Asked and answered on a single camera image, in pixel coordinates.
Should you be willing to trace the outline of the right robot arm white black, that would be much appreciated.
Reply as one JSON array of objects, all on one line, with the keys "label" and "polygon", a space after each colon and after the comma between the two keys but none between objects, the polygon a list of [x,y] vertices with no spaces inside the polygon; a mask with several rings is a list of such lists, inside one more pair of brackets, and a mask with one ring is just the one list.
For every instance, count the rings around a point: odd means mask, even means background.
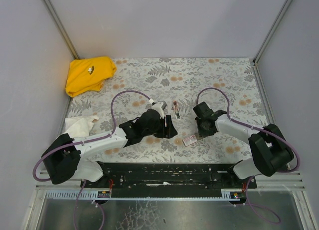
[{"label": "right robot arm white black", "polygon": [[255,175],[270,177],[294,159],[291,148],[283,142],[284,138],[274,124],[266,127],[240,124],[238,120],[228,117],[226,111],[213,111],[206,102],[196,105],[193,111],[201,138],[220,132],[249,145],[252,157],[232,167],[234,174],[241,180]]}]

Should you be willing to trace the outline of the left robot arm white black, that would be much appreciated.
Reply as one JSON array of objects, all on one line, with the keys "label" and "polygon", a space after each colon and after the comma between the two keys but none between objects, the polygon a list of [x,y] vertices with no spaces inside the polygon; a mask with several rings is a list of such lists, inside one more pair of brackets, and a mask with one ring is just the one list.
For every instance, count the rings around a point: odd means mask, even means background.
[{"label": "left robot arm white black", "polygon": [[71,138],[62,134],[42,154],[49,180],[62,184],[73,176],[96,182],[104,173],[98,160],[93,157],[105,150],[125,148],[141,142],[144,137],[171,139],[177,135],[170,115],[162,117],[149,109],[140,117],[115,128],[113,134],[101,133],[84,138]]}]

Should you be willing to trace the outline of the red white staple box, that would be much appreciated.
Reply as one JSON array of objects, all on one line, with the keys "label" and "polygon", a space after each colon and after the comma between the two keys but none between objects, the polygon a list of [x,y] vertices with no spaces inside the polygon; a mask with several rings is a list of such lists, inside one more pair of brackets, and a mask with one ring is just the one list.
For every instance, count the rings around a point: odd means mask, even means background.
[{"label": "red white staple box", "polygon": [[202,137],[200,137],[199,134],[196,133],[196,134],[193,134],[191,136],[184,138],[182,141],[183,141],[184,145],[187,147],[187,146],[190,146],[190,145],[198,142],[201,139],[202,139]]}]

